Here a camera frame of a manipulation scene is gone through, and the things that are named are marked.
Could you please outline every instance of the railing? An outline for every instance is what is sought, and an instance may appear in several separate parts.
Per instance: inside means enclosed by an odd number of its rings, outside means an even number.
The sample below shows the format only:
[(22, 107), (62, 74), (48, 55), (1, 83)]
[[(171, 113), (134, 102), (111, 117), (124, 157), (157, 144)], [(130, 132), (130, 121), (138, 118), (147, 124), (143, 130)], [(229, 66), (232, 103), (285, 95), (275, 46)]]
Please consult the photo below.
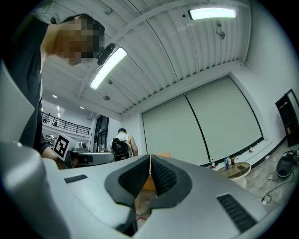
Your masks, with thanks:
[(65, 129), (68, 131), (89, 135), (90, 128), (70, 123), (60, 118), (56, 118), (50, 114), (46, 114), (42, 112), (42, 119), (43, 119), (43, 123), (50, 124), (52, 126)]

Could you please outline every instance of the black shirt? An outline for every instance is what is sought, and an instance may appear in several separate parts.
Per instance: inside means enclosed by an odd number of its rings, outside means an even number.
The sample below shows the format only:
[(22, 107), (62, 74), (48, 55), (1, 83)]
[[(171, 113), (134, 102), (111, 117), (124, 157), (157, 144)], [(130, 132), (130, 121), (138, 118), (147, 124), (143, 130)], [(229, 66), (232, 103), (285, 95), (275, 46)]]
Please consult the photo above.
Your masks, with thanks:
[(4, 56), (4, 63), (11, 77), (35, 108), (21, 135), (20, 143), (36, 149), (40, 154), (49, 146), (43, 140), (42, 103), (40, 101), (42, 62), (40, 46), (47, 28), (46, 23), (30, 16), (17, 29)]

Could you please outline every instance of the black backpack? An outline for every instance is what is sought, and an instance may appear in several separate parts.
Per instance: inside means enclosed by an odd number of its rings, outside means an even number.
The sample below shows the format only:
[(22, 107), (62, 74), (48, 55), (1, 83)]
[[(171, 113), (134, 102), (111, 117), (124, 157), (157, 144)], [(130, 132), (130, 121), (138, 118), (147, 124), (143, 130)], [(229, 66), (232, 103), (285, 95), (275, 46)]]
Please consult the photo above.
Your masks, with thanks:
[(124, 160), (130, 157), (127, 143), (118, 138), (113, 139), (111, 150), (115, 154), (115, 161)]

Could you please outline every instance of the black padded cushion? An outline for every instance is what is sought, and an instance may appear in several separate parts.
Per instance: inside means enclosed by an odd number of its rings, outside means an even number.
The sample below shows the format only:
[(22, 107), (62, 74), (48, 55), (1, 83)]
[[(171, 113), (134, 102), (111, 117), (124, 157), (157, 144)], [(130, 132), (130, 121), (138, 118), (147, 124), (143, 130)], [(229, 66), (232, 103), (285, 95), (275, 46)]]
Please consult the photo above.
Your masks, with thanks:
[(176, 206), (192, 188), (192, 180), (184, 170), (156, 155), (151, 156), (151, 176), (158, 197), (151, 203), (150, 210)]
[(109, 174), (105, 180), (105, 189), (117, 204), (134, 208), (134, 200), (149, 174), (150, 156), (145, 155)]

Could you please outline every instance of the round table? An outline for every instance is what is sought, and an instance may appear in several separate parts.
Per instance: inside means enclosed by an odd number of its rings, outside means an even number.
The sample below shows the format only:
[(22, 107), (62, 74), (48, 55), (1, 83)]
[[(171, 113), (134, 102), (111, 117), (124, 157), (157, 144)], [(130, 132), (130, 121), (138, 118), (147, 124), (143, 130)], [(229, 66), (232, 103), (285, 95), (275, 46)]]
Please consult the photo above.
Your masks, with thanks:
[(236, 184), (246, 189), (246, 179), (244, 178), (251, 170), (251, 165), (247, 162), (237, 162), (235, 165), (230, 165), (229, 169), (222, 167), (218, 170), (219, 173), (228, 177)]

